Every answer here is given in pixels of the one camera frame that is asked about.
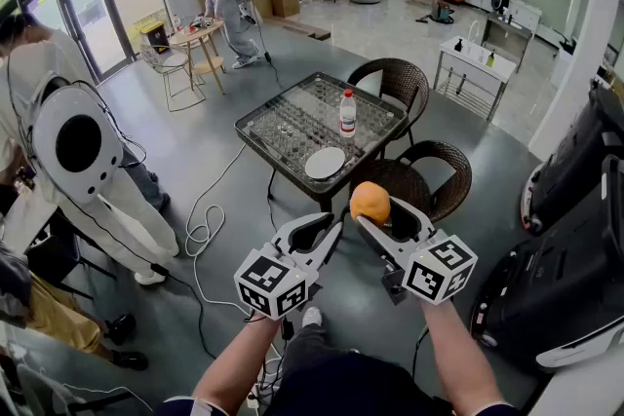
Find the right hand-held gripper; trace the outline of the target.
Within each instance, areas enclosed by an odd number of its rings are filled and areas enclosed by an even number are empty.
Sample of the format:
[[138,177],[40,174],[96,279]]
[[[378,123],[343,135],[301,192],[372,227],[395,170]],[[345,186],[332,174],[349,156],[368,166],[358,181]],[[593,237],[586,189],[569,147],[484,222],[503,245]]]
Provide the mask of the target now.
[[434,228],[428,216],[404,200],[391,197],[390,205],[390,233],[394,239],[363,215],[356,217],[357,229],[379,256],[404,271],[403,289],[440,305],[465,287],[478,255],[456,235],[431,237]]

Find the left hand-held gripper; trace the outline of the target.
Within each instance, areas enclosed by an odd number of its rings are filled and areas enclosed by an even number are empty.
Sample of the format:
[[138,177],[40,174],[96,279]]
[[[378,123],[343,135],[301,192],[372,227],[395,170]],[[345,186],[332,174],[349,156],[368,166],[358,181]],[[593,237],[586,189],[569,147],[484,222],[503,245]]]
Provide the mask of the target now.
[[[304,304],[319,278],[317,267],[329,262],[342,236],[343,223],[333,220],[331,212],[301,216],[284,224],[271,243],[252,249],[234,274],[240,300],[273,321]],[[309,252],[306,263],[288,254]]]

